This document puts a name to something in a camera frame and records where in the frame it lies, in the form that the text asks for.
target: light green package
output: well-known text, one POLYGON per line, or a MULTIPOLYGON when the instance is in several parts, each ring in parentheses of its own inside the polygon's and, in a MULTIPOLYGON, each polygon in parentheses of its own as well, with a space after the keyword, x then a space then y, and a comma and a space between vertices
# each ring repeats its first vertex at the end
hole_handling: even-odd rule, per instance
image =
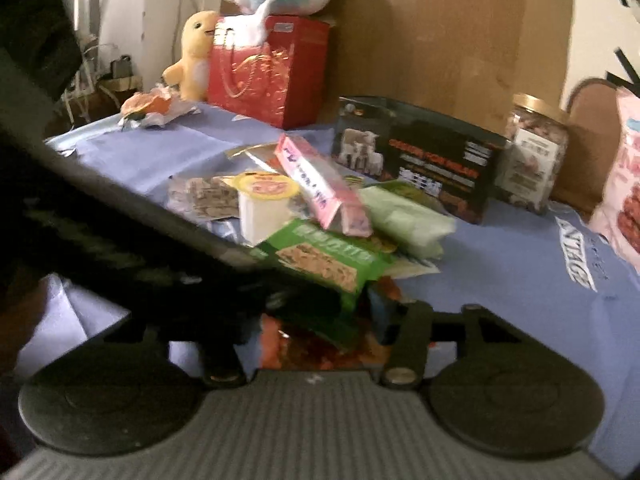
POLYGON ((272 254, 284 266, 340 288, 345 311, 353 311, 365 283, 377 280, 394 260, 390 254, 367 248, 366 241, 324 231, 300 219, 271 235, 252 254, 272 254))
POLYGON ((438 241, 456 230, 456 221, 379 186, 358 190, 373 227, 392 238, 411 256, 437 258, 438 241))

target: pink snack package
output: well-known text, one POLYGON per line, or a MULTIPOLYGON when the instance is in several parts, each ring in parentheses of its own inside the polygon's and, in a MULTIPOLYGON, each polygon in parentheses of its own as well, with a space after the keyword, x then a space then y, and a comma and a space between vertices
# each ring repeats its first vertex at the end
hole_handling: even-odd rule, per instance
POLYGON ((373 234, 358 195, 306 139, 282 134, 275 153, 285 172, 300 184, 323 229, 363 238, 373 234))
POLYGON ((640 272, 640 99, 618 89, 618 111, 620 146, 589 227, 640 272))

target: table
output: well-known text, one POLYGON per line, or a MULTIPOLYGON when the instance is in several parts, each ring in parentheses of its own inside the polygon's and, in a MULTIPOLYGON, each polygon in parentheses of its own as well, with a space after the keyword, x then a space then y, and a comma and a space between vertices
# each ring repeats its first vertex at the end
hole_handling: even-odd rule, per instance
MULTIPOLYGON (((51 144, 75 149, 83 164, 164 203, 172 174, 238 173, 249 164, 242 158, 229 161, 224 150, 279 135, 258 121, 209 105, 201 108, 202 113, 180 118, 164 130, 120 131, 115 116, 51 144)), ((330 127, 310 126, 298 133, 329 152, 330 127)), ((627 475, 640 462, 640 278, 635 270, 574 211, 558 204, 536 216, 491 201, 482 225, 458 221, 443 247, 441 273, 403 280, 403 293, 446 312, 480 303, 588 371, 606 398, 590 451, 618 475, 627 475), (575 261, 565 259, 562 243, 571 248, 580 238, 585 262, 576 270, 575 261), (572 280, 570 272, 575 277, 585 268, 591 280, 584 275, 582 285, 572 280)), ((17 377, 32 374, 63 348, 72 348, 124 314, 116 305, 53 278, 47 317, 24 349, 17 377)), ((255 344, 239 351, 246 362, 252 357, 255 362, 255 344)), ((197 373, 188 346, 172 344, 172 360, 197 373)))

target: jar label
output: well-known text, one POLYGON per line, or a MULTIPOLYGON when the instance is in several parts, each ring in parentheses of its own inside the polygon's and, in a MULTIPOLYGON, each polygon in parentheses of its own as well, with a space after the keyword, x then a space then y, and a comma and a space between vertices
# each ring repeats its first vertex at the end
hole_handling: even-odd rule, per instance
POLYGON ((558 151, 556 143, 519 129, 513 137, 500 187, 539 206, 554 176, 558 151))

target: gift bag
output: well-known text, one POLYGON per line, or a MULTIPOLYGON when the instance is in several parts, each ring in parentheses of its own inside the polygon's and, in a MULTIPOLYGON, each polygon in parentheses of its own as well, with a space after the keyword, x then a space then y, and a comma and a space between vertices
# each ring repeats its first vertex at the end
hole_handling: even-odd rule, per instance
POLYGON ((259 46, 220 19, 210 54, 209 103, 289 129, 316 122, 329 25, 299 16, 269 16, 259 46))

